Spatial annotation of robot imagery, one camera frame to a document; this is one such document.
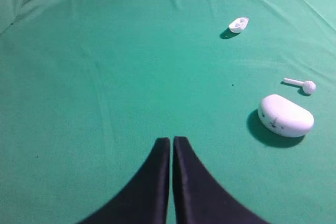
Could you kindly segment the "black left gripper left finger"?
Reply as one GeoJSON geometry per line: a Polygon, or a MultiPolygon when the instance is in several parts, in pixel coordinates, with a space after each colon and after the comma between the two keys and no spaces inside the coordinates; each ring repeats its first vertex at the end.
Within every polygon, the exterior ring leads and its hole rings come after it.
{"type": "Polygon", "coordinates": [[[157,138],[131,180],[80,223],[166,223],[170,189],[170,139],[157,138]]]}

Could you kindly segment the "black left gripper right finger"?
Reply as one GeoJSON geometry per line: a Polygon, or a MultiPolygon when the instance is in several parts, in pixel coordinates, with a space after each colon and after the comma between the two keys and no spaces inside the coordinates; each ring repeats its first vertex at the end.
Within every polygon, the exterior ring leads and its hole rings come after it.
{"type": "Polygon", "coordinates": [[[185,136],[173,141],[173,196],[177,223],[267,223],[216,181],[185,136]]]}

